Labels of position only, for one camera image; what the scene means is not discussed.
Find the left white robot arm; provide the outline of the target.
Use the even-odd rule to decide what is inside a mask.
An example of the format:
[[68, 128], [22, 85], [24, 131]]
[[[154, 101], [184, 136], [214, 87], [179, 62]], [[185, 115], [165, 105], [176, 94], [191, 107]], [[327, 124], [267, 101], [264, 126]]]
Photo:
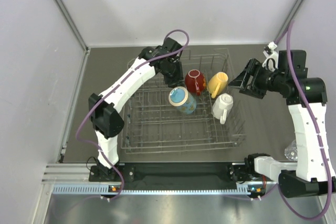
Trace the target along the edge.
[[180, 62], [182, 46], [174, 39], [165, 38], [163, 45], [144, 48], [132, 66], [111, 87], [99, 95], [89, 97], [90, 115], [95, 130], [99, 154], [97, 167], [106, 180], [117, 178], [119, 169], [115, 165], [118, 157], [118, 135], [124, 127], [120, 112], [126, 102], [148, 80], [158, 73], [164, 77], [169, 88], [183, 85], [183, 70]]

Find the yellow mug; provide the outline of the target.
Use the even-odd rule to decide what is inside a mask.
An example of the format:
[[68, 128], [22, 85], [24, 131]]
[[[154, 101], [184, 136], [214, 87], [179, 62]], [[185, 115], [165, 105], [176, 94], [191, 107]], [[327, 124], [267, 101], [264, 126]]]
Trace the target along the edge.
[[207, 90], [211, 98], [216, 98], [228, 85], [228, 75], [224, 72], [216, 73], [208, 82]]

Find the red mug white inside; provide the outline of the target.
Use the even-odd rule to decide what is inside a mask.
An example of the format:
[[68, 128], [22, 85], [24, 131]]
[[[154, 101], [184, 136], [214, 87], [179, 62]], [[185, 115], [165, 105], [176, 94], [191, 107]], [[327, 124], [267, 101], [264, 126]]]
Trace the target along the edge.
[[186, 74], [184, 82], [187, 90], [196, 96], [200, 96], [206, 88], [206, 79], [197, 69], [190, 70]]

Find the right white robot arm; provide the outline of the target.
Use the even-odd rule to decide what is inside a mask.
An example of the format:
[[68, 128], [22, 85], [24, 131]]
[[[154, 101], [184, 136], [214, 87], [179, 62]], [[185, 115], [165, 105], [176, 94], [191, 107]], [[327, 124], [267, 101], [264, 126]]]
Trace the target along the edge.
[[329, 160], [325, 113], [326, 85], [321, 78], [309, 78], [304, 50], [281, 50], [276, 70], [250, 59], [243, 71], [229, 83], [240, 93], [263, 99], [268, 91], [286, 99], [293, 120], [298, 159], [289, 165], [268, 154], [245, 158], [245, 174], [251, 180], [262, 175], [275, 181], [286, 198], [335, 193], [335, 171]]

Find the blue patterned mug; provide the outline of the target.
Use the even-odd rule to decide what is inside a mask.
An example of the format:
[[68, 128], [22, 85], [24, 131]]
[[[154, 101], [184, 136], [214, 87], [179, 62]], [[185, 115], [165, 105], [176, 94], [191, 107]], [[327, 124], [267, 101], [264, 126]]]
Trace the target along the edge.
[[192, 114], [196, 107], [196, 99], [185, 87], [175, 87], [169, 92], [169, 103], [184, 114]]

